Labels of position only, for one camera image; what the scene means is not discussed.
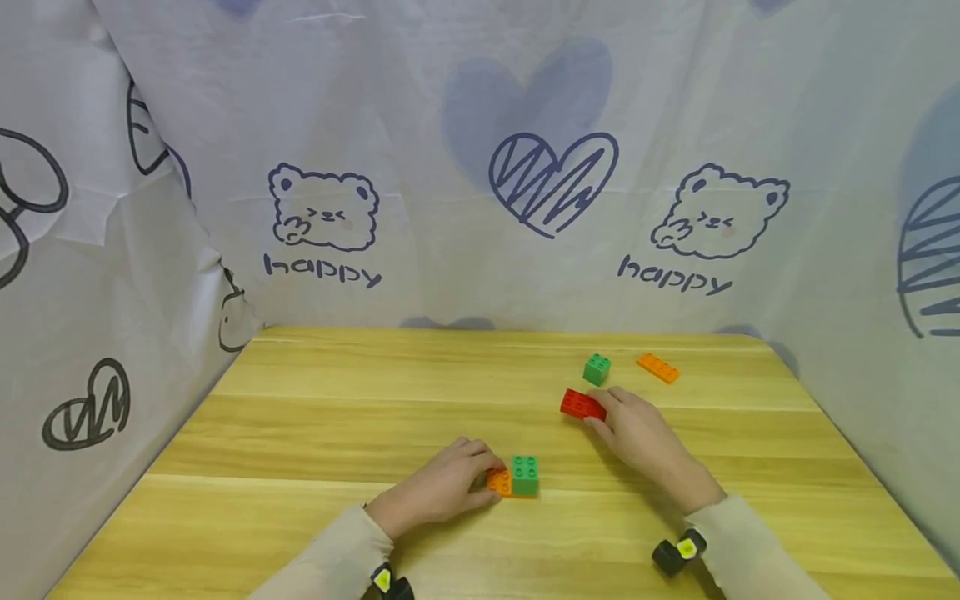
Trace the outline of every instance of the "bear drawing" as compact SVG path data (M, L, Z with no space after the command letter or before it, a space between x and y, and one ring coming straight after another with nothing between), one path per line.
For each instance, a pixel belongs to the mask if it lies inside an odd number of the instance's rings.
M681 181L650 241L683 256L733 258L754 246L789 191L787 180L757 181L707 163Z
M373 245L380 198L370 180L355 173L303 172L281 162L270 172L274 236L289 246L328 246L343 252Z

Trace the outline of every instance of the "red lego brick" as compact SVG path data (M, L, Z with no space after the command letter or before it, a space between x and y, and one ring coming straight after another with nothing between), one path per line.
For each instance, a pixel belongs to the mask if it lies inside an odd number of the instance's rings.
M664 383L673 383L680 376L680 372L669 364L660 360L657 356L647 352L637 358L636 363L651 372Z
M560 412L577 419L596 417L605 420L607 418L607 410L600 405L600 402L575 390L566 391L564 399L560 403Z

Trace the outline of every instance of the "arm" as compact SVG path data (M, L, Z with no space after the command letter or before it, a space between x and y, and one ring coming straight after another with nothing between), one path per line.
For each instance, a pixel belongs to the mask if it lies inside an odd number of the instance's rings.
M359 600L394 541L424 523L443 522L500 499L490 490L470 491L490 468L506 466L482 440L458 439L366 507L346 509L251 600Z
M829 600L739 496L727 496L660 411L622 388L593 390L605 421L584 421L628 466L658 484L707 541L704 563L730 600Z

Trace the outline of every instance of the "hand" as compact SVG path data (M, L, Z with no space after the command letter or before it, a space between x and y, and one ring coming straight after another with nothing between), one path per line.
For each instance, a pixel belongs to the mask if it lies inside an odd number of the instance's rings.
M460 513L490 506L500 494L486 488L471 492L481 473L506 468L483 440L458 438L413 475L377 496L367 514L391 540L424 523L439 523Z
M685 515L727 497L656 406L619 387L591 390L589 395L607 409L607 419L587 417L584 422L620 460L667 492Z

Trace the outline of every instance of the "wrist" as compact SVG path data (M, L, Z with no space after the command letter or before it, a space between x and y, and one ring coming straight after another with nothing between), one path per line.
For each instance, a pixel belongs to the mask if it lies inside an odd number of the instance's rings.
M367 515L394 542L419 525L403 498L390 488L364 507Z
M719 504L727 498L727 493L709 469L693 459L688 465L670 473L665 481L660 482L660 486L685 516Z

